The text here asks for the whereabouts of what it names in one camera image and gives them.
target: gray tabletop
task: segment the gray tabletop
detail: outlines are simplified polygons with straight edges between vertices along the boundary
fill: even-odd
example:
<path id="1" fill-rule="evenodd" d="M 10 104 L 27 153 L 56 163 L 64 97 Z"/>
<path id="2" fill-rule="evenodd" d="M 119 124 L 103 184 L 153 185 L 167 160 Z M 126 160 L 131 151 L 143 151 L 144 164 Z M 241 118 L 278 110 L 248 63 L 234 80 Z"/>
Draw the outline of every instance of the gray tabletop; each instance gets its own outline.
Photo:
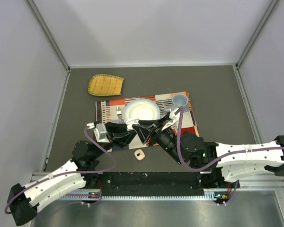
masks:
<path id="1" fill-rule="evenodd" d="M 229 206 L 212 201 L 102 201 L 87 208 L 56 201 L 33 227 L 284 227 L 274 192 L 238 192 Z"/>
<path id="2" fill-rule="evenodd" d="M 89 80 L 98 73 L 124 78 L 120 96 L 98 97 L 88 93 Z M 95 120 L 95 102 L 114 98 L 149 96 L 188 91 L 200 136 L 205 141 L 228 144 L 253 143 L 246 110 L 232 66 L 144 67 L 73 69 L 67 85 L 53 140 L 47 171 L 72 157 L 78 140 L 86 140 L 83 129 Z M 138 161 L 134 150 L 114 152 L 116 172 L 185 171 L 160 147 L 144 148 L 146 158 Z M 97 169 L 110 167 L 102 155 Z"/>

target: white plate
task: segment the white plate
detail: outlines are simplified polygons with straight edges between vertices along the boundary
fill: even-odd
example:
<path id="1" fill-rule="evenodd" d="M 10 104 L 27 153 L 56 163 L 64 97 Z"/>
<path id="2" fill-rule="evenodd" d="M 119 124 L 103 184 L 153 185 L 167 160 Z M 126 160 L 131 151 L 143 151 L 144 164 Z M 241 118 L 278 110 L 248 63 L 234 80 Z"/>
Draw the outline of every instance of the white plate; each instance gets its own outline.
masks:
<path id="1" fill-rule="evenodd" d="M 124 122 L 130 118 L 139 120 L 157 120 L 160 118 L 160 109 L 153 101 L 146 98 L 139 98 L 131 101 L 123 110 Z"/>

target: yellow woven basket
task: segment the yellow woven basket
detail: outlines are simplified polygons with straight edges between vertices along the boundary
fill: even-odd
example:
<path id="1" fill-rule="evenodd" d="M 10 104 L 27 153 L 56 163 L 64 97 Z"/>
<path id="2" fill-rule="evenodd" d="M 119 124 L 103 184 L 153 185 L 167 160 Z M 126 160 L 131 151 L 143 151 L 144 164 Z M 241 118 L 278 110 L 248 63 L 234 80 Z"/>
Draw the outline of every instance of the yellow woven basket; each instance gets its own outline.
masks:
<path id="1" fill-rule="evenodd" d="M 97 74 L 89 82 L 89 93 L 93 96 L 118 96 L 124 78 L 108 74 Z"/>

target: placemat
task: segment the placemat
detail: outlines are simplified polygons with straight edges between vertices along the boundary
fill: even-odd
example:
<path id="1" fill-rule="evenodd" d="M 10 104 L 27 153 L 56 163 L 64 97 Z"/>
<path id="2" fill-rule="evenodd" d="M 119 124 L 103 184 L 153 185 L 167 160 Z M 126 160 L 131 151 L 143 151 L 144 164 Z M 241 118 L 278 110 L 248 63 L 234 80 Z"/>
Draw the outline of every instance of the placemat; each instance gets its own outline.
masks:
<path id="1" fill-rule="evenodd" d="M 96 121 L 102 122 L 102 123 L 107 123 L 107 122 L 119 123 L 119 119 L 116 113 L 116 108 L 118 106 L 121 107 L 121 110 L 123 112 L 127 104 L 129 104 L 131 101 L 138 99 L 138 98 L 147 98 L 155 102 L 160 109 L 160 117 L 163 117 L 165 115 L 164 105 L 165 106 L 171 105 L 172 104 L 171 99 L 176 94 L 184 94 L 188 98 L 188 105 L 184 108 L 181 135 L 184 132 L 188 131 L 188 132 L 191 132 L 199 136 L 193 108 L 190 103 L 189 94 L 186 91 L 163 94 L 163 95 L 155 95 L 155 96 L 142 96 L 142 97 L 134 97 L 134 98 L 121 98 L 121 99 L 112 99 L 112 100 L 107 100 L 107 101 L 98 101 L 96 102 Z M 171 128 L 174 130 L 175 134 L 177 134 L 178 122 L 172 125 Z M 137 148 L 144 148 L 144 147 L 147 147 L 147 145 L 142 144 L 139 137 L 136 136 L 132 140 L 132 142 L 124 149 L 137 149 Z M 117 150 L 121 150 L 121 148 L 113 147 L 111 149 L 111 151 L 117 151 Z"/>

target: white wall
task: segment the white wall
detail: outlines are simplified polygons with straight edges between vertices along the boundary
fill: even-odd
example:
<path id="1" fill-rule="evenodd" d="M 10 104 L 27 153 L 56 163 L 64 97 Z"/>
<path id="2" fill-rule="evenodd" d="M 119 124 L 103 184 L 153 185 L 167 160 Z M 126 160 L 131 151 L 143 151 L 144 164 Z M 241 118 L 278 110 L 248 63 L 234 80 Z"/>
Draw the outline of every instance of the white wall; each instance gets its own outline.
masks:
<path id="1" fill-rule="evenodd" d="M 284 135 L 284 0 L 241 67 L 264 141 Z"/>
<path id="2" fill-rule="evenodd" d="M 41 169 L 65 76 L 26 1 L 0 1 L 0 227 L 11 186 Z"/>
<path id="3" fill-rule="evenodd" d="M 236 63 L 271 0 L 35 0 L 72 67 Z"/>

